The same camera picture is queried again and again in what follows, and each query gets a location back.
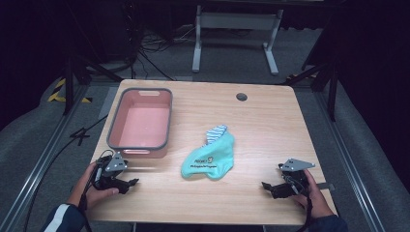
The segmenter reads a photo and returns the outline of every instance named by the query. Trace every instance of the pink plastic basket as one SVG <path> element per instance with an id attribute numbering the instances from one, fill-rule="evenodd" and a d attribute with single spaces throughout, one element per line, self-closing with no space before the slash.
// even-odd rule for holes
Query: pink plastic basket
<path id="1" fill-rule="evenodd" d="M 126 89 L 108 132 L 108 146 L 133 158 L 163 158 L 171 109 L 172 93 L 168 89 Z"/>

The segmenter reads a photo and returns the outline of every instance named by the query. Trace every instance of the teal sock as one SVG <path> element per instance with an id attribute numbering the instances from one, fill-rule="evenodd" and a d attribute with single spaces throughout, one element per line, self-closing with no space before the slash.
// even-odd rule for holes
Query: teal sock
<path id="1" fill-rule="evenodd" d="M 203 173 L 210 179 L 222 178 L 233 166 L 234 137 L 228 131 L 211 144 L 193 150 L 182 164 L 184 178 Z"/>

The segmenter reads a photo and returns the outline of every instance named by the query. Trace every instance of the sleeve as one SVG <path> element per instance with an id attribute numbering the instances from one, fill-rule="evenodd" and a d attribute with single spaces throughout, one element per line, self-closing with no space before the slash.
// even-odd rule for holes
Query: sleeve
<path id="1" fill-rule="evenodd" d="M 326 217 L 320 217 L 313 220 L 308 228 L 309 232 L 323 232 L 323 231 L 334 231 L 334 232 L 347 232 L 347 223 L 344 219 L 332 215 Z"/>
<path id="2" fill-rule="evenodd" d="M 75 205 L 62 204 L 50 212 L 41 231 L 78 232 L 84 223 L 85 217 Z"/>

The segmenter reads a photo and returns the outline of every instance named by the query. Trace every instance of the human hand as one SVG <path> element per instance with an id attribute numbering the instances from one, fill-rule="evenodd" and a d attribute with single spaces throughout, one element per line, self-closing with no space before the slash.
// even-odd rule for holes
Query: human hand
<path id="1" fill-rule="evenodd" d="M 76 207 L 78 207 L 82 192 L 84 191 L 85 186 L 87 185 L 87 182 L 90 179 L 95 166 L 96 166 L 95 162 L 91 163 L 85 170 L 84 174 L 82 174 L 82 176 L 79 178 L 77 184 L 73 188 L 72 194 L 67 200 L 68 204 L 73 204 Z M 87 209 L 93 208 L 99 201 L 109 196 L 116 195 L 118 194 L 118 192 L 119 192 L 119 189 L 117 188 L 96 190 L 94 187 L 90 187 L 86 193 Z"/>
<path id="2" fill-rule="evenodd" d="M 325 197 L 323 196 L 322 192 L 319 189 L 319 186 L 316 184 L 316 181 L 313 179 L 313 176 L 310 172 L 305 169 L 305 175 L 307 176 L 308 181 L 308 193 L 311 199 L 311 204 L 313 206 L 311 210 L 311 217 L 312 218 L 322 218 L 325 216 L 334 215 L 331 208 L 329 208 L 328 203 L 326 202 Z M 293 195 L 291 196 L 293 200 L 297 203 L 301 204 L 305 209 L 308 208 L 308 199 L 302 195 Z"/>

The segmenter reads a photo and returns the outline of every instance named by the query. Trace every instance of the person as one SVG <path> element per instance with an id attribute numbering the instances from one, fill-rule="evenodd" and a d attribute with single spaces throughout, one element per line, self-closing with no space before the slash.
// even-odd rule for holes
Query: person
<path id="1" fill-rule="evenodd" d="M 80 177 L 77 184 L 73 188 L 72 194 L 65 204 L 54 208 L 47 217 L 42 231 L 46 232 L 76 232 L 80 231 L 86 223 L 86 217 L 78 209 L 82 192 L 84 191 L 87 182 L 92 175 L 96 164 L 91 163 L 84 174 Z M 313 176 L 308 170 L 304 170 L 309 183 L 308 192 L 312 203 L 311 218 L 312 221 L 308 227 L 309 232 L 348 231 L 347 223 L 340 217 L 334 214 L 326 202 L 325 197 L 316 184 Z M 86 193 L 87 209 L 93 208 L 98 202 L 118 194 L 117 188 L 109 188 L 105 190 L 96 190 L 90 187 Z M 291 196 L 293 200 L 300 204 L 305 209 L 308 208 L 308 200 L 305 196 L 299 194 Z"/>

